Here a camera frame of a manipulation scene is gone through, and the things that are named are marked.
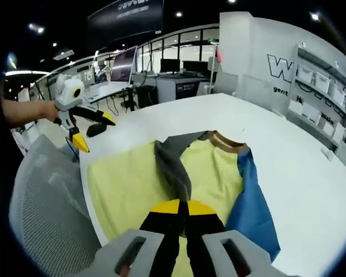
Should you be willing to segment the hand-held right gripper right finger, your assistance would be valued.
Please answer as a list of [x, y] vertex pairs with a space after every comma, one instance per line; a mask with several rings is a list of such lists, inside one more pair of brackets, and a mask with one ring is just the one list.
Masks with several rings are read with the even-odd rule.
[[238, 231], [225, 231], [209, 206], [186, 202], [187, 255], [194, 276], [286, 276], [270, 255]]

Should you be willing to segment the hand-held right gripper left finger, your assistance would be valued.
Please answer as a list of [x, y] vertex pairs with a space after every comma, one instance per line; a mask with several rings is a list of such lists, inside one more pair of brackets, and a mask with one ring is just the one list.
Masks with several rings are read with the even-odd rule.
[[180, 200], [155, 206], [139, 229], [129, 229], [96, 252], [73, 276], [171, 276], [179, 253]]

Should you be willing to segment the person's left hand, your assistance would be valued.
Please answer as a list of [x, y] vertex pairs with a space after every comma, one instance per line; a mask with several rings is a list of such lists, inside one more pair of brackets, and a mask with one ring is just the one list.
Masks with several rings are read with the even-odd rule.
[[59, 110], [55, 106], [54, 101], [42, 101], [41, 117], [52, 123], [56, 123], [59, 120]]

